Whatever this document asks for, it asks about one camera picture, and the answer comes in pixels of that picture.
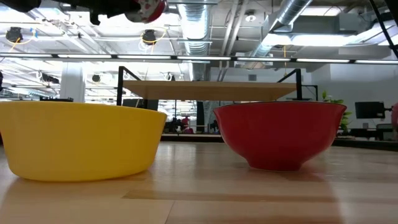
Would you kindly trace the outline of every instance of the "table surface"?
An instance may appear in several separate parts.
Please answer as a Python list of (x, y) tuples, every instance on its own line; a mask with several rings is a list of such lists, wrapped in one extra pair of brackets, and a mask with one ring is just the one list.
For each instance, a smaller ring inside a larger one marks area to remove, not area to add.
[(274, 101), (296, 90), (295, 83), (124, 81), (147, 100)]
[(14, 176), (1, 149), (0, 202), (2, 224), (396, 224), (398, 153), (332, 147), (266, 172), (222, 143), (164, 142), (148, 171), (62, 184)]

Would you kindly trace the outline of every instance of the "shelf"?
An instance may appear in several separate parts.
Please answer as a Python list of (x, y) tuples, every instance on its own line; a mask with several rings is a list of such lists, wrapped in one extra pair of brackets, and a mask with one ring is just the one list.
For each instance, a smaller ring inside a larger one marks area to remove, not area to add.
[(296, 90), (295, 83), (124, 81), (147, 100), (274, 101)]

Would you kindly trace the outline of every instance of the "yellow bowl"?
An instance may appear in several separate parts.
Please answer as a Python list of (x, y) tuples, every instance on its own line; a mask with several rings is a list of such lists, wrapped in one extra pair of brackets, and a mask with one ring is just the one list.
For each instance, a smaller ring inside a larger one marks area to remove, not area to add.
[(166, 117), (123, 106), (15, 101), (0, 103), (0, 133), (15, 175), (100, 180), (151, 166)]

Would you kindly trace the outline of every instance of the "silver ductwork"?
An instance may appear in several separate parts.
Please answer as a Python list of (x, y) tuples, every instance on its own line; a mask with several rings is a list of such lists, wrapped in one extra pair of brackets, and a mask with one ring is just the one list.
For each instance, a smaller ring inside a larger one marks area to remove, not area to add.
[[(208, 37), (210, 25), (210, 7), (201, 4), (179, 4), (182, 33), (185, 39), (193, 40), (185, 43), (188, 55), (208, 55), (209, 43), (200, 42)], [(192, 80), (203, 80), (206, 64), (190, 63)]]
[[(290, 26), (300, 16), (304, 9), (312, 2), (312, 0), (284, 0), (277, 13), (277, 17), (269, 25), (268, 32), (279, 29), (283, 26)], [(265, 57), (273, 48), (273, 45), (264, 44), (265, 37), (262, 42), (252, 51), (252, 57)]]

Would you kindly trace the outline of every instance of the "red bowl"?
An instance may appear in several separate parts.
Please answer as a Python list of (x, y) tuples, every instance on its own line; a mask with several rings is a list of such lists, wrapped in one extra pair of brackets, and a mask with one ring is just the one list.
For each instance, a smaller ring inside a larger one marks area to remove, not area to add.
[(293, 171), (331, 146), (346, 106), (307, 101), (214, 109), (225, 143), (253, 168)]

